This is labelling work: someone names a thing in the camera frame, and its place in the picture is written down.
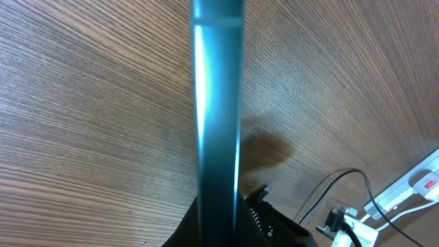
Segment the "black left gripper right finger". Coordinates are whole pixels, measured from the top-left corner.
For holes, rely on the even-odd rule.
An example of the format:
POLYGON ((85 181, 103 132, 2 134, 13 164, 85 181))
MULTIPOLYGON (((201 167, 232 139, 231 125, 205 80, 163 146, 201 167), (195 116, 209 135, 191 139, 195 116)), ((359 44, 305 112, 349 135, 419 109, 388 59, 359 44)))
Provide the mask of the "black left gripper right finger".
POLYGON ((312 247, 312 234, 277 211, 263 198, 270 188, 262 185, 247 198, 239 196, 237 236, 240 246, 312 247))

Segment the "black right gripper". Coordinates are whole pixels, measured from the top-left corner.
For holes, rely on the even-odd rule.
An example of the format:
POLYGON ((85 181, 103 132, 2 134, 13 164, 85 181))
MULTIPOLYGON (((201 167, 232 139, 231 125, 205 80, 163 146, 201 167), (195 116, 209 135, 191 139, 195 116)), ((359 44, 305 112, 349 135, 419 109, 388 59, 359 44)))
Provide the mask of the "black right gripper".
POLYGON ((357 210, 343 204, 335 204, 331 207, 323 226, 316 226, 316 230, 329 239, 335 240, 337 232, 346 221, 345 215, 356 217, 357 210))

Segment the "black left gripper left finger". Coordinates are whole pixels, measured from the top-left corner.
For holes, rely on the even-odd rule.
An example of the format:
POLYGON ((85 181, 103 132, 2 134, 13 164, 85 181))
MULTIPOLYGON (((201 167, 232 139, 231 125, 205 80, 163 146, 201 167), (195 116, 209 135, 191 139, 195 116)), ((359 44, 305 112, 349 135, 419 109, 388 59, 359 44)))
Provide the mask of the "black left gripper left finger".
POLYGON ((198 198, 195 197, 183 219, 163 247, 199 247, 198 198))

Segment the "blue Galaxy smartphone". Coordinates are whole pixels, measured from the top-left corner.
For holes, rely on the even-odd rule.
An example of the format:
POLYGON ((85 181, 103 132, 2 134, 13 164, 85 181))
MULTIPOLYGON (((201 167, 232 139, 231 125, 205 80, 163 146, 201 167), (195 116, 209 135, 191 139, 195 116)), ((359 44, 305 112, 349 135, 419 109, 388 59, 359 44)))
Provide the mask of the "blue Galaxy smartphone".
POLYGON ((190 8, 200 244, 234 246, 246 3, 193 0, 190 8))

